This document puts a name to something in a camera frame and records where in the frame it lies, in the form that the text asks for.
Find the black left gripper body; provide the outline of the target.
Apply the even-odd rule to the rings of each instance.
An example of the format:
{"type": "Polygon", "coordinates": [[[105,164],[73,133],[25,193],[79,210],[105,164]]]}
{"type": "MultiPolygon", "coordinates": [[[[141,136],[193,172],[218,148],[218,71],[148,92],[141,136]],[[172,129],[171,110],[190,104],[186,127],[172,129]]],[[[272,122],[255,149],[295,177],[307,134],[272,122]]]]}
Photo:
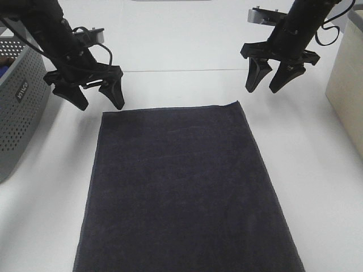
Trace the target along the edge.
{"type": "Polygon", "coordinates": [[[112,87],[115,83],[120,82],[123,72],[119,66],[108,66],[97,64],[96,71],[86,71],[84,69],[69,68],[72,72],[70,79],[67,79],[59,70],[47,72],[44,80],[48,85],[65,87],[112,87]]]}

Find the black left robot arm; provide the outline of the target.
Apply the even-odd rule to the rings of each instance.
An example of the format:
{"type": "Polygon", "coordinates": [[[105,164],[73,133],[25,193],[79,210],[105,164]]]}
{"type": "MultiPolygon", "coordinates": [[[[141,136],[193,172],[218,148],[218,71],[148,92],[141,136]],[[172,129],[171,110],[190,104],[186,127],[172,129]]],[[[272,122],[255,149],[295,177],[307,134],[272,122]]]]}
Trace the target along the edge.
{"type": "Polygon", "coordinates": [[[44,76],[55,95],[83,111],[88,101],[82,90],[98,87],[116,109],[123,108],[120,66],[112,58],[98,62],[89,50],[103,46],[102,28],[71,28],[58,1],[1,1],[1,22],[55,66],[44,76]]]}

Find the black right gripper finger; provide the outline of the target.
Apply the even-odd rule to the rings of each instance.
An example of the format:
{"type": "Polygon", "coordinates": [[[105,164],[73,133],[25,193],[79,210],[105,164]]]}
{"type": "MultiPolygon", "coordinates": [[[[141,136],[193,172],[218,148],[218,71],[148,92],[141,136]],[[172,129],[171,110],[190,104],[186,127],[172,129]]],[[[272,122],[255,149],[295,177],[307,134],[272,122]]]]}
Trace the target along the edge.
{"type": "Polygon", "coordinates": [[[249,57],[249,71],[246,81],[248,92],[254,92],[261,80],[272,71],[266,58],[249,57]]]}
{"type": "Polygon", "coordinates": [[[304,64],[288,64],[281,62],[275,73],[272,81],[270,82],[269,88],[273,94],[277,93],[290,81],[299,77],[305,73],[306,69],[304,64]]]}

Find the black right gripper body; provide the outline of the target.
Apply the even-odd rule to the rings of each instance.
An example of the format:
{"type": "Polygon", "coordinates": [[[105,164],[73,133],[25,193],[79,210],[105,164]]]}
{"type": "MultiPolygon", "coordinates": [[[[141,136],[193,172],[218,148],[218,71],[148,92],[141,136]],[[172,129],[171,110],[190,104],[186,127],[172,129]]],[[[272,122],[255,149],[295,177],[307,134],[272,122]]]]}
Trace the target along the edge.
{"type": "Polygon", "coordinates": [[[312,51],[304,50],[298,57],[285,56],[282,53],[274,52],[267,42],[245,43],[240,54],[243,58],[256,58],[266,60],[276,60],[289,65],[310,63],[313,66],[320,60],[320,56],[312,51]]]}

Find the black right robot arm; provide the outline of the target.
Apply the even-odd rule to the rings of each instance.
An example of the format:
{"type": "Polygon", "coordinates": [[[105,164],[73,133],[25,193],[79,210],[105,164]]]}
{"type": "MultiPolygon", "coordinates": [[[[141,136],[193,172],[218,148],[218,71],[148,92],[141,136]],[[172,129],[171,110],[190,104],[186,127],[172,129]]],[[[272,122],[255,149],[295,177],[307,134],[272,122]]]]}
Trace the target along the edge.
{"type": "Polygon", "coordinates": [[[252,93],[261,80],[272,71],[268,61],[280,62],[269,88],[275,94],[306,71],[304,64],[316,65],[320,57],[306,49],[318,28],[339,1],[294,1],[283,13],[254,7],[248,11],[250,23],[273,26],[263,42],[245,43],[240,51],[249,60],[246,89],[252,93]]]}

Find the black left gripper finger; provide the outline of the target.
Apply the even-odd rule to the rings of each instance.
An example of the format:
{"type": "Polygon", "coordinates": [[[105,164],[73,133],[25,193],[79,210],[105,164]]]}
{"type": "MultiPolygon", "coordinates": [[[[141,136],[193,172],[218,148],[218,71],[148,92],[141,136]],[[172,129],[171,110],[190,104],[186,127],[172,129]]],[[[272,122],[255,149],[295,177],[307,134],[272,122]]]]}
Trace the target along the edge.
{"type": "Polygon", "coordinates": [[[88,101],[79,86],[70,87],[64,85],[56,85],[53,93],[56,96],[59,96],[72,103],[74,106],[82,111],[84,111],[88,107],[88,101]]]}
{"type": "Polygon", "coordinates": [[[125,105],[123,93],[121,90],[121,79],[114,81],[103,81],[99,92],[106,96],[116,109],[122,110],[125,105]]]}

